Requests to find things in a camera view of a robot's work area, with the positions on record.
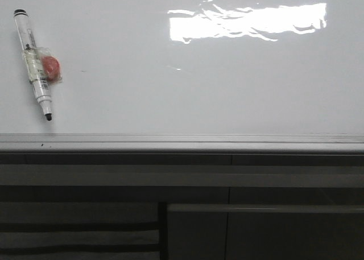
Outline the red round magnet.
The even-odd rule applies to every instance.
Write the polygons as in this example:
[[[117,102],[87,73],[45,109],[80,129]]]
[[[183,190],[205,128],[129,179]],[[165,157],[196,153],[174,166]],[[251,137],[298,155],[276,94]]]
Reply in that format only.
[[[61,82],[61,66],[58,59],[53,56],[43,56],[41,62],[47,81],[51,83]]]

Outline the white whiteboard marker black tip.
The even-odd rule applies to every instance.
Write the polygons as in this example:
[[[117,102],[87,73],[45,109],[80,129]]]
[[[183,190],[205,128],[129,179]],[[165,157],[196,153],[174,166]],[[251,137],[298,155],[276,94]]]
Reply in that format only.
[[[35,99],[40,105],[46,120],[51,121],[53,114],[51,91],[27,12],[23,9],[16,9],[14,11],[14,21],[22,46],[22,56],[26,64],[28,80],[32,85]]]

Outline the white glossy whiteboard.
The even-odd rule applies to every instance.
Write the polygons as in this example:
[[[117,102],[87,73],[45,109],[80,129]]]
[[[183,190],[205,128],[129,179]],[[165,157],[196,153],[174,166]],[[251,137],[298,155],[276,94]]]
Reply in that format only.
[[[16,9],[61,66],[51,121]],[[362,134],[363,0],[1,0],[1,132]]]

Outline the grey cabinet with drawers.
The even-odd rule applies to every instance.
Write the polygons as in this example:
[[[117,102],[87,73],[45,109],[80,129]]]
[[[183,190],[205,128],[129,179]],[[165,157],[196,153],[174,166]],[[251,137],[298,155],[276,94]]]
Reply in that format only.
[[[3,164],[362,166],[355,154],[2,154]],[[363,187],[1,185],[2,259],[362,259]]]

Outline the aluminium whiteboard tray rail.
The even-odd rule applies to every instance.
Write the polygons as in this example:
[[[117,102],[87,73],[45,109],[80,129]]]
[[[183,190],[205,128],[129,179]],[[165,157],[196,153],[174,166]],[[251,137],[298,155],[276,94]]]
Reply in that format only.
[[[1,134],[1,152],[363,154],[363,135]]]

